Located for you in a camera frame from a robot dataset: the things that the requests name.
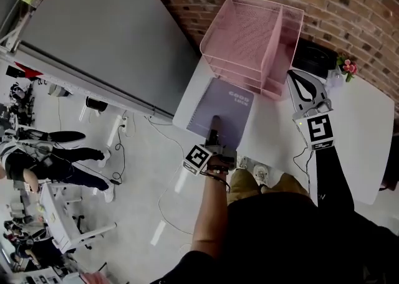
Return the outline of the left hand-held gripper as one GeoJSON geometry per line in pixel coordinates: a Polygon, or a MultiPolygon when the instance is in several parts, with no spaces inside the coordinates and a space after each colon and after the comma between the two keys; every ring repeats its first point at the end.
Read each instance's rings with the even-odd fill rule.
{"type": "Polygon", "coordinates": [[[208,145],[194,145],[191,151],[183,159],[183,168],[185,168],[191,174],[198,176],[212,155],[223,154],[227,156],[230,154],[236,154],[237,156],[237,152],[235,150],[231,150],[227,146],[219,145],[220,127],[221,119],[218,115],[215,115],[211,121],[208,132],[208,145]]]}

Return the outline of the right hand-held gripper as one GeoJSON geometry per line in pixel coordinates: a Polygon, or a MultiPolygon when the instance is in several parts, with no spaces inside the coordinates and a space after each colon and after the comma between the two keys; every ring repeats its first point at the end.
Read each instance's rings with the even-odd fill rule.
{"type": "Polygon", "coordinates": [[[306,146],[318,151],[334,146],[334,134],[330,122],[333,111],[324,84],[312,74],[300,70],[287,71],[287,83],[295,112],[294,123],[301,133],[306,146]],[[315,103],[305,110],[309,103],[315,103]]]}

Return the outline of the person's left hand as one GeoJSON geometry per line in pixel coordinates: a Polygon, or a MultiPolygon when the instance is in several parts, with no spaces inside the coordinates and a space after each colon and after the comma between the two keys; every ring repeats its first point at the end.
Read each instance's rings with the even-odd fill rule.
{"type": "Polygon", "coordinates": [[[227,174],[229,171],[236,169],[236,165],[236,154],[230,154],[227,156],[223,154],[216,154],[209,158],[206,164],[206,170],[212,173],[227,174]]]}

